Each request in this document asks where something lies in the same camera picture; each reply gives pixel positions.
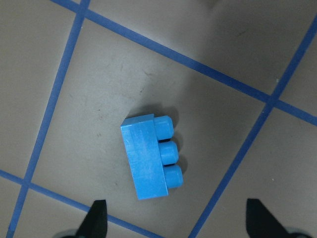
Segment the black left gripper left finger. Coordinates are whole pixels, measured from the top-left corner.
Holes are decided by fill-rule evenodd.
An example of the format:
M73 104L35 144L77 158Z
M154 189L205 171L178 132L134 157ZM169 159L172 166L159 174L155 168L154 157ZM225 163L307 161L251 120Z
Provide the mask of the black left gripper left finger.
M106 200L95 200L75 234L75 238L105 238L107 235Z

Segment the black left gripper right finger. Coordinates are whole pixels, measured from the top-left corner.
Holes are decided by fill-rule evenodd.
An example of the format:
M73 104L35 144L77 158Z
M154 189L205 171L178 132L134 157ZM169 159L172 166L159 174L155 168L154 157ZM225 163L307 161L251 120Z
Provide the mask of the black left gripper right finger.
M250 238L288 238L290 235L259 199L248 198L246 231Z

